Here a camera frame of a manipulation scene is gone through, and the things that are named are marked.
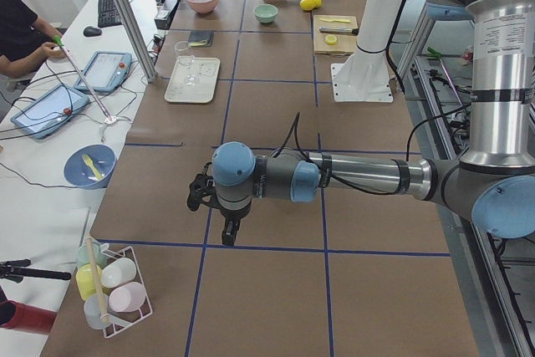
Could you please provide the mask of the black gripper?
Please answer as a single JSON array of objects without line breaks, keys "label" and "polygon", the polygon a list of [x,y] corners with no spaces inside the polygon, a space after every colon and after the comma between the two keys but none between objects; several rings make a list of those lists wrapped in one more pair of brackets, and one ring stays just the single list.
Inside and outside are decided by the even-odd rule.
[{"label": "black gripper", "polygon": [[246,196],[238,201],[228,201],[217,198],[220,204],[220,212],[225,218],[225,226],[222,230],[222,244],[233,246],[235,243],[235,225],[248,215],[251,210],[252,198]]}]

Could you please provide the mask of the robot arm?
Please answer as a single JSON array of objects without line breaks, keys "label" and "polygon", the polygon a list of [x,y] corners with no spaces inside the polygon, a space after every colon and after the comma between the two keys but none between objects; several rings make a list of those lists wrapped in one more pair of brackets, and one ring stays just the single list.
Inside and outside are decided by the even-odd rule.
[{"label": "robot arm", "polygon": [[470,144],[455,161],[377,160],[282,147],[257,156],[240,142],[214,152],[208,196],[231,246],[255,198],[312,201],[346,186],[377,196],[410,194],[447,207],[481,230],[517,238],[534,230],[534,159],[527,150],[533,97],[534,0],[430,0],[475,20]]}]

